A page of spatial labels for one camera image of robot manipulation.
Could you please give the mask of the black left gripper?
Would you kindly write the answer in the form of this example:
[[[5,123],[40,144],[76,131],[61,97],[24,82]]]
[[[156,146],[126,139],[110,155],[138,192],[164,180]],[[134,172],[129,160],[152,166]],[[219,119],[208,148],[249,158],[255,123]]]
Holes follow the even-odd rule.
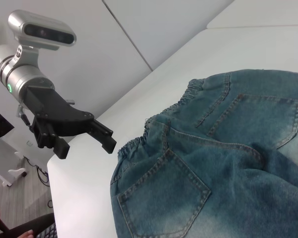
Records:
[[[34,114],[32,128],[38,147],[53,148],[59,159],[65,159],[70,149],[59,137],[79,135],[86,128],[107,153],[114,151],[117,142],[112,138],[113,131],[94,120],[91,113],[73,108],[54,89],[27,87],[23,102]]]

